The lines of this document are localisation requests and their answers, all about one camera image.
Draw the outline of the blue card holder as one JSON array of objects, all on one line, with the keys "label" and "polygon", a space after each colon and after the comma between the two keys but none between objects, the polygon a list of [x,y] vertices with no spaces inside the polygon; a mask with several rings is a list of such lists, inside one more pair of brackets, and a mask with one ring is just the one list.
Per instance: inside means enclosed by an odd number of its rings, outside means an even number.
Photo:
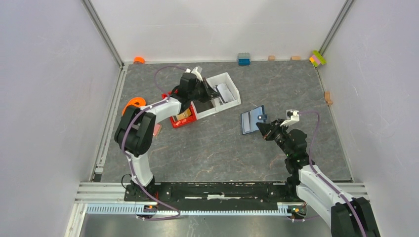
[{"label": "blue card holder", "polygon": [[258,131],[257,123],[266,122],[267,114],[264,105],[258,106],[250,111],[240,114],[242,134],[249,134]]}]

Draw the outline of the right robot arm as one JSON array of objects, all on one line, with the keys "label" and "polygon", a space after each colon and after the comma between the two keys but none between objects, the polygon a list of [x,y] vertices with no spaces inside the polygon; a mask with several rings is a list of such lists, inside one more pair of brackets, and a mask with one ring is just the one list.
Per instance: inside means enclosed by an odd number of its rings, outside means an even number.
[{"label": "right robot arm", "polygon": [[330,227],[334,237],[378,237],[379,228],[370,202],[354,197],[324,175],[307,152],[307,135],[298,129],[287,131],[283,120],[258,122],[266,141],[274,141],[286,155],[285,194],[291,201],[300,199],[311,206]]}]

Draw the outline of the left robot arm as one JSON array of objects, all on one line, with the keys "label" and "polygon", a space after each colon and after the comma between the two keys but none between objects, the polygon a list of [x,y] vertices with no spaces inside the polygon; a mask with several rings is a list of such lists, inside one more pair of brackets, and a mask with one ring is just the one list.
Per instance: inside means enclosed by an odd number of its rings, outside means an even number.
[{"label": "left robot arm", "polygon": [[114,140],[128,160],[131,179],[138,185],[136,194],[139,198],[150,201],[155,196],[155,187],[150,185],[154,176],[148,161],[155,125],[186,111],[193,101],[205,103],[219,96],[206,79],[199,79],[195,73],[185,72],[179,85],[161,101],[145,107],[130,105],[126,108]]}]

